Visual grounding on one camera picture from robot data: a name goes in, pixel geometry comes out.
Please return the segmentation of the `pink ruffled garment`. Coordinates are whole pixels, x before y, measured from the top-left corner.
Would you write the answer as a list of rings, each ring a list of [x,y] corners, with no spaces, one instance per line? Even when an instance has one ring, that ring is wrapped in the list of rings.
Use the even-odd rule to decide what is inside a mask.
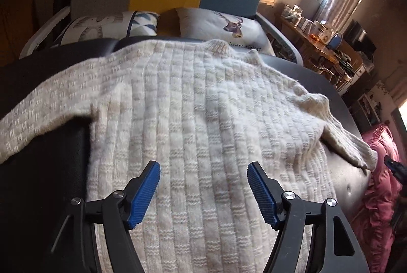
[[[398,161],[399,153],[390,128],[385,124],[365,132],[362,138],[377,153],[377,166],[351,226],[370,271],[384,272],[394,241],[390,222],[401,190],[400,182],[385,165],[384,158],[388,156]]]

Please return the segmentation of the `cluttered wooden desk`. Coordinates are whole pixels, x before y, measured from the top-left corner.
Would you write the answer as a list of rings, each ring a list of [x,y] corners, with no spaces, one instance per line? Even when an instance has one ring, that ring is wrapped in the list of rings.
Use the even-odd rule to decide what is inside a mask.
[[[287,30],[298,49],[306,68],[324,76],[340,95],[366,72],[361,53],[354,51],[342,40],[338,49],[326,48],[335,33],[325,21],[312,21],[303,17],[302,9],[285,5],[276,15],[277,25]]]

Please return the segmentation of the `black computer monitor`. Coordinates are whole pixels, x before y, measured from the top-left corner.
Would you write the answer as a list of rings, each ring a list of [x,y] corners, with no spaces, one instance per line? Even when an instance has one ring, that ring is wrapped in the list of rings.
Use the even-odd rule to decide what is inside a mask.
[[[348,43],[354,51],[365,53],[368,50],[366,31],[358,21],[351,20],[351,23],[344,32],[344,41]]]

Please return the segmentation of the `blue round-backed chair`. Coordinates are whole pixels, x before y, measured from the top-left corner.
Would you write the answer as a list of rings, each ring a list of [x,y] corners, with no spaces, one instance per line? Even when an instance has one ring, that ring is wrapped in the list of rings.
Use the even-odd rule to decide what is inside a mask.
[[[343,40],[342,33],[335,33],[334,36],[330,39],[329,43],[327,43],[326,48],[329,50],[338,49],[341,42]]]

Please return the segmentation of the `white geometric pattern pillow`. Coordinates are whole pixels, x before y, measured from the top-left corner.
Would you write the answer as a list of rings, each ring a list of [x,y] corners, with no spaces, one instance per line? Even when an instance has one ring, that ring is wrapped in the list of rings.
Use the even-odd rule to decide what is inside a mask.
[[[83,16],[56,39],[57,46],[95,39],[156,36],[160,15],[152,11],[123,11],[110,16]]]

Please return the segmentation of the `white deer print pillow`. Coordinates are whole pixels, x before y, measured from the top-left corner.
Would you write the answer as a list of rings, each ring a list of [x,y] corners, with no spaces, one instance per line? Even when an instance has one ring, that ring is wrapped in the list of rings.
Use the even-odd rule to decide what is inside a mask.
[[[177,8],[182,38],[219,39],[245,49],[275,56],[272,45],[256,20],[198,8]]]

